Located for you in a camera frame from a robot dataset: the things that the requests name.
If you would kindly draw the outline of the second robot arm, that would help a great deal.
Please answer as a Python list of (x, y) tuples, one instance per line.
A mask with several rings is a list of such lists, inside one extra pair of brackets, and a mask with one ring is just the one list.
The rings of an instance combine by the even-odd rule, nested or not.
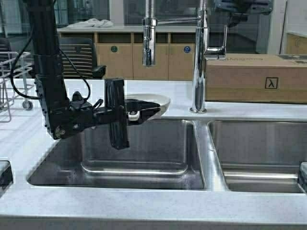
[(229, 28), (246, 22), (250, 15), (269, 15), (273, 11), (272, 0), (214, 0), (216, 12), (228, 12)]

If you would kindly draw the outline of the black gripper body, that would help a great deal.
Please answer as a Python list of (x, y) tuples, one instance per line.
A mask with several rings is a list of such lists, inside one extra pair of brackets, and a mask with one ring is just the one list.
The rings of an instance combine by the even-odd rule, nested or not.
[(130, 146), (123, 79), (105, 80), (105, 106), (95, 109), (93, 117), (96, 125), (109, 125), (109, 140), (113, 148), (122, 150)]

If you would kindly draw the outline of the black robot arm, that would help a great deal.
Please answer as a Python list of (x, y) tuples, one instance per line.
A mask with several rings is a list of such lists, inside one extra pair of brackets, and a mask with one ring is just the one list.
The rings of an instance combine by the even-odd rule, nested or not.
[(130, 146), (128, 126), (142, 124), (161, 109), (160, 104), (126, 99), (124, 80), (105, 80), (104, 106), (91, 104), (75, 92), (67, 96), (63, 76), (54, 3), (51, 0), (24, 1), (29, 15), (34, 47), (35, 86), (48, 133), (65, 139), (87, 128), (109, 125), (111, 146), (121, 150)]

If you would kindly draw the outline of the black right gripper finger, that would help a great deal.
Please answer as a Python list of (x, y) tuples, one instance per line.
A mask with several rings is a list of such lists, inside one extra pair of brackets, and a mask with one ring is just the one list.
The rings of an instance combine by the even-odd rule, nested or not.
[(146, 121), (156, 119), (160, 114), (161, 109), (147, 109), (141, 111), (128, 112), (128, 126), (136, 126), (145, 123)]

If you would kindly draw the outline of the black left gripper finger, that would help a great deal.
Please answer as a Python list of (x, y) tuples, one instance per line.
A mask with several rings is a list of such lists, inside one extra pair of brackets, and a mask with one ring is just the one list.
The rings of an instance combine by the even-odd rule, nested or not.
[(147, 109), (159, 108), (160, 104), (154, 102), (147, 102), (138, 99), (125, 99), (127, 111), (142, 111)]

